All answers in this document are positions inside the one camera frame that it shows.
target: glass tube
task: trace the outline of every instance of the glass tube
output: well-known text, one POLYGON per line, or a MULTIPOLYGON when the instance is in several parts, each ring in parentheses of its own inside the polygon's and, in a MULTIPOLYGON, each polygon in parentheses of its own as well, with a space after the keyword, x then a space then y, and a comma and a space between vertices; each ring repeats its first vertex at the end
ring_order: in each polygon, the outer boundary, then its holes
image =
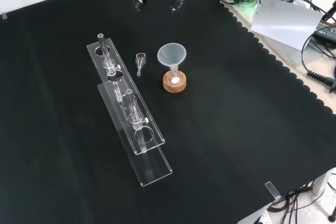
POLYGON ((111 58, 110 58, 109 50, 108 50, 108 48, 106 46, 106 43, 105 43, 104 34, 98 34, 97 38, 98 38, 100 48, 101 48, 101 51, 103 53, 103 56, 104 56, 105 60, 110 61, 111 58))

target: round hole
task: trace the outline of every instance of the round hole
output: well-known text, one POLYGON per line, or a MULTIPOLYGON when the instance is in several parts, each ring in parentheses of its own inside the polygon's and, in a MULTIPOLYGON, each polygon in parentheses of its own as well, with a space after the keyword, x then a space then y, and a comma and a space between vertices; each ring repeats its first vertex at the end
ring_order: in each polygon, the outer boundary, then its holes
POLYGON ((122 79, 123 75, 124 74, 120 70, 116 70, 114 75, 112 75, 112 76, 107 75, 107 79, 109 81, 117 82, 117 81, 120 81, 122 79))
POLYGON ((95 50, 96 55, 103 56, 103 52, 101 51, 101 47, 97 47, 95 50))
MULTIPOLYGON (((126 95, 126 94, 123 94, 123 95, 121 96, 121 99, 122 99, 122 100, 124 99, 125 95, 126 95)), ((129 108, 128 106, 127 106, 127 107, 124 107, 124 106, 123 106, 123 102, 119 102, 119 105, 120 105, 120 107, 122 107, 122 108, 124 108, 124 109, 128 109, 128 108, 129 108)))
POLYGON ((150 128, 149 126, 142 126, 140 129, 136 130, 134 133, 134 137, 138 142, 139 142, 139 139, 138 139, 139 134, 137 134, 138 131, 142 131, 143 140, 145 143, 151 141, 154 137, 154 132, 152 128, 150 128))

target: acrylic test tube rack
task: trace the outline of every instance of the acrylic test tube rack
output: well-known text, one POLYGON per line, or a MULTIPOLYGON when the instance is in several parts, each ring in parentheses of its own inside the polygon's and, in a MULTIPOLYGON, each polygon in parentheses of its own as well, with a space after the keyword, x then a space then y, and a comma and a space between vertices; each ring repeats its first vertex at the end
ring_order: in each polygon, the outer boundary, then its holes
POLYGON ((111 39, 99 34, 87 46, 102 84, 98 89, 141 186, 173 171, 160 145, 165 140, 111 39))

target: table leg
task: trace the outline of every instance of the table leg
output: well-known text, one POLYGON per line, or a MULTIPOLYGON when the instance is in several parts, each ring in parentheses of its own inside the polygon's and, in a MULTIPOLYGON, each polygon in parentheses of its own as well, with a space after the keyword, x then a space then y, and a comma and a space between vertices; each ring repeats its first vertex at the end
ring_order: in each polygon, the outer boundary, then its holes
POLYGON ((250 216, 246 217, 245 219, 238 222, 238 224, 253 224, 255 221, 267 210, 267 208, 271 205, 268 204, 265 207, 261 208, 260 210, 254 212, 250 216))
POLYGON ((330 222, 335 222, 336 221, 336 207, 334 209, 334 212, 332 212, 332 215, 328 217, 328 220, 330 222))
POLYGON ((313 194, 315 196, 320 196, 324 189, 325 186, 331 176, 332 170, 328 171, 327 173, 323 174, 322 176, 318 177, 315 180, 314 187, 313 187, 313 194))

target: clear funnel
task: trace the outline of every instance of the clear funnel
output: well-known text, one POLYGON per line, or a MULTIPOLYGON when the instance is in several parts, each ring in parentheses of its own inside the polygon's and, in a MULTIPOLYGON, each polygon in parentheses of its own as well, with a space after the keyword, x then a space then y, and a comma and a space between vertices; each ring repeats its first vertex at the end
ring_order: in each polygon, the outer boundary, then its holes
POLYGON ((170 67, 170 73, 167 76, 170 83, 178 84, 182 81, 182 75, 178 68, 186 54, 184 46, 178 43, 169 43, 159 49, 157 53, 159 62, 170 67))

